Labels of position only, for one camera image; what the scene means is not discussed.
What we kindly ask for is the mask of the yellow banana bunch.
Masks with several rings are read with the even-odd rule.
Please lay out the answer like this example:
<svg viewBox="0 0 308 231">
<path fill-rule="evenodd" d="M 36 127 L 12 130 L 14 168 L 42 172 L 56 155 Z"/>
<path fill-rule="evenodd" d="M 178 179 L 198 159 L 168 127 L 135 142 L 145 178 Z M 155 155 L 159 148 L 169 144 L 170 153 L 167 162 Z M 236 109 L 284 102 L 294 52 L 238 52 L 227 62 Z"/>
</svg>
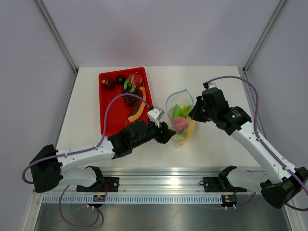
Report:
<svg viewBox="0 0 308 231">
<path fill-rule="evenodd" d="M 180 144 L 184 144 L 193 134 L 194 130 L 195 130 L 195 124 L 196 122 L 194 120 L 192 120 L 188 114 L 191 111 L 191 105 L 185 106 L 184 109 L 184 115 L 185 118 L 189 121 L 189 127 L 186 130 L 182 130 L 180 132 L 176 131 L 176 135 L 175 135 L 175 141 L 180 143 Z"/>
</svg>

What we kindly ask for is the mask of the green star fruit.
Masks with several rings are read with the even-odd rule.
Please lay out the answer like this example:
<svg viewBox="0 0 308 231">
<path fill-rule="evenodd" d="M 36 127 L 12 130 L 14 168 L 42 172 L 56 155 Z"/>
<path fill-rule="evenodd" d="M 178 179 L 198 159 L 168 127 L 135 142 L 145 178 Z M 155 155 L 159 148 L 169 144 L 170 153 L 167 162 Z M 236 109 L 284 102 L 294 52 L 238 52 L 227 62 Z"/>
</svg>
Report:
<svg viewBox="0 0 308 231">
<path fill-rule="evenodd" d="M 180 107 L 178 104 L 176 104 L 174 109 L 173 109 L 173 112 L 172 112 L 172 117 L 171 117 L 172 120 L 176 117 L 184 117 L 185 118 L 184 109 L 185 109 L 185 106 Z"/>
</svg>

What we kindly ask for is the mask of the pink peach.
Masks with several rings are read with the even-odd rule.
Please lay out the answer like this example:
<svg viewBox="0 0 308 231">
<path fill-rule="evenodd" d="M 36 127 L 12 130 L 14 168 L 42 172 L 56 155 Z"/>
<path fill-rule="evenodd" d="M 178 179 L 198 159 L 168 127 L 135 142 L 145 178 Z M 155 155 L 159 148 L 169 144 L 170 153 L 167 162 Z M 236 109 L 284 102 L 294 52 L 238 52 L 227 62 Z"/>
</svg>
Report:
<svg viewBox="0 0 308 231">
<path fill-rule="evenodd" d="M 173 129 L 175 131 L 182 131 L 182 130 L 186 130 L 189 127 L 189 121 L 181 116 L 178 116 L 176 118 L 173 119 Z"/>
</svg>

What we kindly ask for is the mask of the clear zip top bag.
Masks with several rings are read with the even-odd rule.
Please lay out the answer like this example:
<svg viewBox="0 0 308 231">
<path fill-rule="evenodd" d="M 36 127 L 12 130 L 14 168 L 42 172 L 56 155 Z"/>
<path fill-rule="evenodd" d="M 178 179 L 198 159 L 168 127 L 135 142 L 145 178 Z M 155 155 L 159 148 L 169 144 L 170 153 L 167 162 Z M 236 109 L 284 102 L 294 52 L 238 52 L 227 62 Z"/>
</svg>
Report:
<svg viewBox="0 0 308 231">
<path fill-rule="evenodd" d="M 183 89 L 169 95 L 165 107 L 171 129 L 176 133 L 173 136 L 175 147 L 180 148 L 195 130 L 195 121 L 189 117 L 189 112 L 193 109 L 193 98 L 187 89 Z"/>
</svg>

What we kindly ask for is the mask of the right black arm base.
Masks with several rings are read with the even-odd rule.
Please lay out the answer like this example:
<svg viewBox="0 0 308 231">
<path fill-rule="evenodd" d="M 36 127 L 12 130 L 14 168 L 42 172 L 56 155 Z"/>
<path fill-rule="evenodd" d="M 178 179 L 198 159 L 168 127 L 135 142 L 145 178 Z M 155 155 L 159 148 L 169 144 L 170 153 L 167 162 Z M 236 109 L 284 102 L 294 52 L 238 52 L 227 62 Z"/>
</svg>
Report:
<svg viewBox="0 0 308 231">
<path fill-rule="evenodd" d="M 199 185 L 204 187 L 204 191 L 206 193 L 244 193 L 247 192 L 247 189 L 241 187 L 234 187 L 232 186 L 227 176 L 229 173 L 236 169 L 236 166 L 228 166 L 222 171 L 218 173 L 217 176 L 213 177 L 203 177 L 202 180 L 199 181 Z"/>
</svg>

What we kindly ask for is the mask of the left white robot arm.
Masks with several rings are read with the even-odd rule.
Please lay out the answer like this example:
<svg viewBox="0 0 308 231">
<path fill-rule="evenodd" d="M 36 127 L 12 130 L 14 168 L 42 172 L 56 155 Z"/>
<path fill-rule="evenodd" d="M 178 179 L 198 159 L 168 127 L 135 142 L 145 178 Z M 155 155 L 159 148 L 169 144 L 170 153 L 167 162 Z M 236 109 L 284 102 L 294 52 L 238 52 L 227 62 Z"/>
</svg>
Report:
<svg viewBox="0 0 308 231">
<path fill-rule="evenodd" d="M 30 162 L 34 190 L 45 193 L 59 185 L 75 185 L 80 192 L 100 191 L 105 180 L 100 168 L 92 163 L 122 158 L 151 140 L 166 144 L 174 135 L 165 122 L 157 126 L 137 120 L 105 138 L 99 147 L 56 150 L 52 144 L 46 145 Z"/>
</svg>

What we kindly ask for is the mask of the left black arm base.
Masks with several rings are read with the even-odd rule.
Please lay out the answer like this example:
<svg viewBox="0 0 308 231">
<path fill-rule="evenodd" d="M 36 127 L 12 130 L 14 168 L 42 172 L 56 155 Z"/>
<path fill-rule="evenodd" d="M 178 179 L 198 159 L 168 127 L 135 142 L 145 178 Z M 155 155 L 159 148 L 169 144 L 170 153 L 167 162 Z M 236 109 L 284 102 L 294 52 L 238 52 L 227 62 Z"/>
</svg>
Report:
<svg viewBox="0 0 308 231">
<path fill-rule="evenodd" d="M 95 173 L 95 182 L 89 186 L 77 186 L 77 192 L 84 192 L 84 193 L 102 193 L 102 192 L 118 192 L 119 187 L 119 177 L 105 177 L 101 170 L 98 167 L 94 166 L 87 166 L 86 169 L 92 169 Z"/>
</svg>

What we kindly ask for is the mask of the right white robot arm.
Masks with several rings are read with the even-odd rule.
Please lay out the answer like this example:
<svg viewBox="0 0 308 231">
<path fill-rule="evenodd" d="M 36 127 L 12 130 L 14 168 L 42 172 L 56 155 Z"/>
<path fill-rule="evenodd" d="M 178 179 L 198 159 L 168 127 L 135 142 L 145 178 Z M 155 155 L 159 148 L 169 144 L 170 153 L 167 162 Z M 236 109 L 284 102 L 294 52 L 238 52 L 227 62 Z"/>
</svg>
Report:
<svg viewBox="0 0 308 231">
<path fill-rule="evenodd" d="M 222 90 L 208 88 L 197 96 L 189 117 L 197 122 L 213 122 L 218 129 L 241 144 L 259 163 L 263 174 L 229 166 L 218 175 L 222 190 L 243 188 L 262 194 L 274 208 L 282 208 L 297 195 L 308 180 L 308 170 L 284 158 L 255 128 L 241 107 L 229 107 Z"/>
</svg>

